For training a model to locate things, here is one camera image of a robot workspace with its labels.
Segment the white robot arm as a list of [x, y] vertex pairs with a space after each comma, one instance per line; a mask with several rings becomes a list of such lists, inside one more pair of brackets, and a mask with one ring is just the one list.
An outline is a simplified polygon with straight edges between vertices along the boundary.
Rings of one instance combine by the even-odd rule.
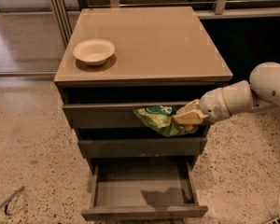
[[280, 106], [280, 63], [261, 63], [249, 77], [224, 88], [205, 93], [177, 110], [178, 124], [218, 122], [244, 112], [259, 112]]

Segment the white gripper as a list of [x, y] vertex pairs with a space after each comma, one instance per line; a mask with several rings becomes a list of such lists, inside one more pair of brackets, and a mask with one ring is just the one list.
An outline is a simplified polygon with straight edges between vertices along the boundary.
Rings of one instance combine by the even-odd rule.
[[226, 106], [223, 89], [217, 88], [205, 93], [202, 98], [195, 99], [179, 108], [174, 120], [183, 125], [199, 125], [206, 118], [210, 122], [219, 122], [229, 119], [231, 114]]

